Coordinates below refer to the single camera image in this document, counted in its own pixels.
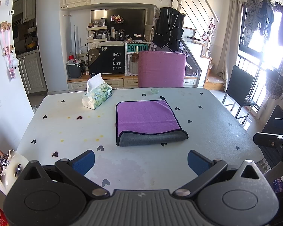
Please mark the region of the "pink upholstered chair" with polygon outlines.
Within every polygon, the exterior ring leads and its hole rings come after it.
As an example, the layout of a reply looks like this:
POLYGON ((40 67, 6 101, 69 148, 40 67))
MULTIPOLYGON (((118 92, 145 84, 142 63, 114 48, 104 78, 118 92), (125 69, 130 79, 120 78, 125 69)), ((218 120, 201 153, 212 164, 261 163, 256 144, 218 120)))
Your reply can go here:
POLYGON ((143 51, 138 58, 139 88, 182 88, 186 55, 183 53, 143 51))

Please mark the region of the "white kitchen cabinet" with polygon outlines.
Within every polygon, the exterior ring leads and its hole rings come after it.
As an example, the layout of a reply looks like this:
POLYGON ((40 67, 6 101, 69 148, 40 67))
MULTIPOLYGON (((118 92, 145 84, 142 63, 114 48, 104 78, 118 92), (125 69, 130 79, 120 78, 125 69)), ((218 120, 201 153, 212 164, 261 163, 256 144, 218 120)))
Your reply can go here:
POLYGON ((18 56, 19 71, 27 94, 47 91, 39 50, 18 56))

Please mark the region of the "black vest on hanger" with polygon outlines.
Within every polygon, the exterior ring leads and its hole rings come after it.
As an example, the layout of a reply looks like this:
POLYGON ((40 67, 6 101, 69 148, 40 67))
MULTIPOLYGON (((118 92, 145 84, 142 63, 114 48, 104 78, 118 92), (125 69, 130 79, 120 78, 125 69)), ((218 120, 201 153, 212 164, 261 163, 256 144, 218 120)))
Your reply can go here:
POLYGON ((178 51, 184 18, 185 16, 174 8, 161 8, 152 42, 160 48, 167 47, 171 52, 178 51))

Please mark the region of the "black folding chair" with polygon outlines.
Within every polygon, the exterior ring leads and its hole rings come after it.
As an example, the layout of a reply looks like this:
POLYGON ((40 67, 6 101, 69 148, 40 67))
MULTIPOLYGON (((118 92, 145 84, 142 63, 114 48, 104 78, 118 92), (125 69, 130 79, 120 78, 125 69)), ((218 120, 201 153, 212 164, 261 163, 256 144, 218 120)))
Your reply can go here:
POLYGON ((233 110, 235 104, 239 105, 235 118, 243 119, 242 124, 245 123, 253 106, 255 105, 254 100, 248 95, 251 90, 253 80, 254 77, 252 75, 242 70, 238 66, 234 65, 233 70, 231 72, 231 77, 229 79, 228 87, 222 100, 222 104, 224 106, 232 106, 231 111, 233 110), (230 96, 234 100, 233 104, 224 104, 227 96, 230 96), (245 116, 239 117, 238 115, 242 107, 249 107, 249 111, 245 116))

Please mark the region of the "purple and grey microfibre towel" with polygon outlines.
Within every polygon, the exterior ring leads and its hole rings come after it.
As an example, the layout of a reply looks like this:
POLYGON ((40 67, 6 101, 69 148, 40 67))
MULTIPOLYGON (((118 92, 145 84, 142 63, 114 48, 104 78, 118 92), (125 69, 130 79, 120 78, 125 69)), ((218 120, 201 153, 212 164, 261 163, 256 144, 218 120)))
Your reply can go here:
POLYGON ((115 112, 117 146, 165 145, 189 138, 164 97, 120 102, 115 112))

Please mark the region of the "teal poison sign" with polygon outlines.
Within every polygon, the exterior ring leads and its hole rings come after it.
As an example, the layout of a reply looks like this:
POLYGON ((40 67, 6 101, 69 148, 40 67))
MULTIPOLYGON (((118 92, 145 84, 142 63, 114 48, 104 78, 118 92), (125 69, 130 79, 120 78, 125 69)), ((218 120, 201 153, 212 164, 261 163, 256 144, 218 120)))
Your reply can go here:
POLYGON ((128 53, 136 53, 149 50, 148 43, 127 43, 126 44, 126 51, 128 53))

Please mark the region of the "small green round lid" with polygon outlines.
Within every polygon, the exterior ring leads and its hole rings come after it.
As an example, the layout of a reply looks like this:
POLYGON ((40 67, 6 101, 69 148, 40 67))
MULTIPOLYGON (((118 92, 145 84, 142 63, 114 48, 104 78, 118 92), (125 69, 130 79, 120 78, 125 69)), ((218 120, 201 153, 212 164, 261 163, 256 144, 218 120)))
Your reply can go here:
POLYGON ((152 93, 152 94, 158 94, 158 93, 159 93, 159 90, 156 89, 156 88, 152 88, 152 89, 151 89, 151 93, 152 93))

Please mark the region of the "black have a nice day cloth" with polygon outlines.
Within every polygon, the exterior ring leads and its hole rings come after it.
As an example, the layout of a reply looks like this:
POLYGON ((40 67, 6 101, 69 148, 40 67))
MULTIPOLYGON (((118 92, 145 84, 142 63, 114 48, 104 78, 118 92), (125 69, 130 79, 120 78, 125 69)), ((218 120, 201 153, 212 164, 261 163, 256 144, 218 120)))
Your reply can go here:
POLYGON ((111 45, 89 49, 88 60, 90 74, 125 73, 125 47, 123 45, 111 45))

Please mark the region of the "floral tissue box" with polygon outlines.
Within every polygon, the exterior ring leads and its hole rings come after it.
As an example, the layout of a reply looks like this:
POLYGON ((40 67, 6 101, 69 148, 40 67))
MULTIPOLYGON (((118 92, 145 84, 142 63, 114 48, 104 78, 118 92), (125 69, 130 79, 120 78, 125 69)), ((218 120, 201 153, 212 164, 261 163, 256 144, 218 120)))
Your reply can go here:
POLYGON ((98 73, 87 81, 86 93, 82 96, 82 104, 86 108, 95 110, 111 96, 112 87, 98 73))

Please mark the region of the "grey bucket with red lid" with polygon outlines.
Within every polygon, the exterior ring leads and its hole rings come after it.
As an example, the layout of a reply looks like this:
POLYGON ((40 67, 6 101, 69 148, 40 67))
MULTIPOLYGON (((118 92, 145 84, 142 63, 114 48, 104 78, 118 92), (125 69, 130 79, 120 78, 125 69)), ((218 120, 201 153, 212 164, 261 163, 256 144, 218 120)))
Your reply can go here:
POLYGON ((68 72, 68 77, 71 79, 77 79, 81 77, 82 75, 82 66, 81 66, 81 60, 76 59, 74 55, 70 55, 68 57, 67 61, 67 72, 68 72))

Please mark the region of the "wooden tv cabinet with drawers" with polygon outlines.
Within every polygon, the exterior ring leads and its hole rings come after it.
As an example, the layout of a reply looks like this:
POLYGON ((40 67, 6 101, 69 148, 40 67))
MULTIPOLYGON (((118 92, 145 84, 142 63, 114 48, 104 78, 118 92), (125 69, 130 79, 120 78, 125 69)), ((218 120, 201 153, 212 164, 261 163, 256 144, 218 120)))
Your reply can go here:
MULTIPOLYGON (((77 79, 68 79, 68 89, 70 92, 85 91, 87 88, 87 81, 91 75, 83 74, 77 79)), ((138 88, 138 76, 125 76, 124 74, 108 74, 102 75, 103 80, 109 84, 112 89, 130 89, 138 88)), ((184 87, 197 87, 199 80, 194 76, 188 76, 184 79, 184 87)))

